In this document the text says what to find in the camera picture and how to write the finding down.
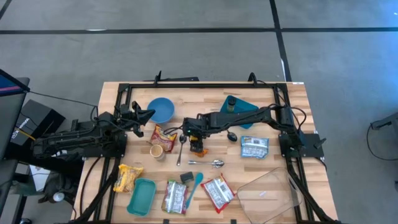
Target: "teal spatula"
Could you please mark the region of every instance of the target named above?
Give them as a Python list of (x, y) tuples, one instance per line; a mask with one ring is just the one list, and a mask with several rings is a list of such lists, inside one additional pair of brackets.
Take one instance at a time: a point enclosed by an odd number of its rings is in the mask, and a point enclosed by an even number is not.
[(198, 185), (203, 181), (203, 174), (199, 172), (197, 176), (195, 177), (195, 185), (193, 186), (191, 195), (189, 196), (187, 202), (185, 203), (186, 209), (188, 209), (189, 204), (191, 203), (191, 199), (193, 197), (193, 193), (195, 193), (195, 189), (198, 187)]

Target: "gray floor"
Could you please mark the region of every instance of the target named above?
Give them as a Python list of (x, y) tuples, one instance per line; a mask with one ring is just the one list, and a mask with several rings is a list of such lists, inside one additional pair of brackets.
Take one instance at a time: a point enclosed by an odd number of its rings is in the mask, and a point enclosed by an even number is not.
[[(276, 0), (282, 27), (398, 26), (393, 0)], [(272, 27), (268, 1), (260, 0), (12, 0), (0, 29), (130, 29)], [(283, 34), (293, 81), (305, 82), (341, 221), (396, 223), (398, 162), (367, 150), (370, 122), (398, 111), (398, 34)], [(34, 91), (97, 103), (104, 81), (198, 76), (245, 80), (250, 72), (283, 81), (274, 33), (0, 35), (0, 68), (31, 78)], [(89, 108), (29, 95), (68, 118), (86, 119)], [(390, 128), (372, 132), (376, 154), (398, 157)], [(36, 223), (66, 222), (66, 203), (36, 204), (24, 216)], [(12, 203), (0, 223), (9, 223)]]

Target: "wooden table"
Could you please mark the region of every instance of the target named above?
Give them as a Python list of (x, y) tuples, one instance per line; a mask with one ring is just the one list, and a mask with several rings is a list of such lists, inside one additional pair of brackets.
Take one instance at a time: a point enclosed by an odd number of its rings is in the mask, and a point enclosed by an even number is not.
[[(118, 82), (106, 82), (103, 85), (101, 98), (99, 101), (99, 113), (108, 111), (113, 112), (116, 101)], [(308, 102), (307, 93), (303, 83), (287, 83), (289, 89), (289, 98), (292, 106), (303, 109), (307, 114), (307, 120), (302, 126), (305, 133), (312, 133), (315, 130), (312, 112)], [(198, 113), (209, 113), (219, 111), (225, 98), (228, 95), (234, 95), (242, 100), (248, 101), (258, 107), (267, 106), (274, 103), (274, 95), (271, 89), (266, 88), (136, 88), (132, 91), (132, 100), (137, 101), (142, 109), (146, 109), (150, 101), (157, 97), (167, 97), (174, 102), (175, 115), (172, 120), (162, 125), (163, 128), (177, 127), (182, 124), (184, 117), (195, 118)], [(295, 113), (298, 119), (303, 120), (303, 115)], [(155, 124), (148, 122), (142, 127), (143, 138), (138, 138), (134, 133), (128, 133), (128, 144), (126, 155), (121, 163), (131, 165), (135, 162), (141, 162), (144, 165), (144, 172), (141, 177), (155, 181), (156, 195), (152, 204), (150, 214), (145, 218), (131, 215), (126, 207), (130, 202), (131, 194), (116, 194), (113, 207), (112, 223), (162, 223), (163, 219), (169, 219), (170, 223), (230, 223), (231, 219), (236, 219), (238, 223), (249, 223), (245, 216), (239, 200), (235, 199), (220, 214), (215, 212), (211, 200), (205, 191), (198, 187), (186, 215), (168, 214), (161, 210), (161, 204), (164, 198), (164, 191), (167, 185), (167, 179), (180, 180), (180, 174), (192, 171), (204, 174), (204, 181), (212, 179), (223, 173), (230, 187), (234, 192), (237, 189), (277, 168), (286, 167), (285, 160), (280, 154), (279, 142), (277, 136), (279, 131), (272, 129), (266, 124), (257, 123), (250, 129), (232, 127), (229, 130), (236, 133), (238, 137), (242, 135), (255, 136), (259, 138), (269, 138), (269, 154), (264, 160), (253, 158), (241, 158), (241, 145), (238, 142), (230, 142), (226, 137), (226, 131), (213, 134), (204, 141), (205, 148), (209, 153), (204, 158), (198, 158), (189, 151), (189, 143), (183, 145), (182, 164), (177, 167), (176, 161), (180, 150), (178, 138), (171, 154), (167, 154), (165, 161), (157, 162), (149, 154), (150, 145), (146, 143), (154, 130)], [(220, 169), (214, 169), (211, 166), (190, 166), (187, 164), (189, 159), (198, 161), (212, 161), (213, 159), (222, 159), (225, 165)], [(88, 159), (85, 162), (83, 173), (81, 175), (78, 197), (75, 202), (76, 211), (79, 211), (81, 186), (86, 177), (88, 169), (91, 167), (95, 158)], [(100, 184), (102, 165), (104, 159), (101, 159), (90, 174), (83, 197), (83, 206), (86, 208), (98, 192)], [(328, 177), (324, 166), (315, 159), (303, 158), (305, 173), (308, 181), (308, 188), (312, 196), (318, 202), (319, 206), (334, 219), (337, 219), (333, 198), (328, 183)], [(109, 165), (109, 171), (113, 165), (113, 160)], [(192, 189), (193, 183), (190, 183), (189, 189)], [(101, 218), (105, 218), (108, 194), (104, 196), (101, 209)], [(306, 217), (304, 202), (302, 202), (303, 218)], [(272, 219), (269, 223), (295, 223), (294, 210), (290, 209), (283, 214)]]

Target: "computer monitor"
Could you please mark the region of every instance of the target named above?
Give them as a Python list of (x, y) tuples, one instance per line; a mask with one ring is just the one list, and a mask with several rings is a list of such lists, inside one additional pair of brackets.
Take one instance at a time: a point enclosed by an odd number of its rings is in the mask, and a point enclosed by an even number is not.
[(30, 88), (0, 69), (0, 97), (27, 93)]

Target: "clear plastic container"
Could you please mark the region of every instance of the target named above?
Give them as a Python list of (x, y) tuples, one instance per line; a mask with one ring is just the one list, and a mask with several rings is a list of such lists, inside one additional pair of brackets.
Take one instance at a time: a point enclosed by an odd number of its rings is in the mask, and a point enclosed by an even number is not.
[(283, 167), (278, 167), (240, 187), (239, 202), (251, 223), (266, 223), (300, 205), (301, 191)]

